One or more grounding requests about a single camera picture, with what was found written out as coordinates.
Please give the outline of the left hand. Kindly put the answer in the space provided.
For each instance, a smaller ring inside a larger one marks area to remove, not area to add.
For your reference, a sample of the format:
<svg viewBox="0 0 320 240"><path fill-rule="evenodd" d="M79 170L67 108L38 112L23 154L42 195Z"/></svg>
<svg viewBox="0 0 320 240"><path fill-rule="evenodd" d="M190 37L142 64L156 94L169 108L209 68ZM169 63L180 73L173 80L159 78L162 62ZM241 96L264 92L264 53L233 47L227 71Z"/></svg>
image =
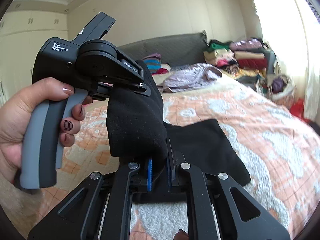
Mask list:
<svg viewBox="0 0 320 240"><path fill-rule="evenodd" d="M1 107L1 174L7 181L14 184L21 168L22 142L35 107L73 94L72 86L48 77L23 88Z"/></svg>

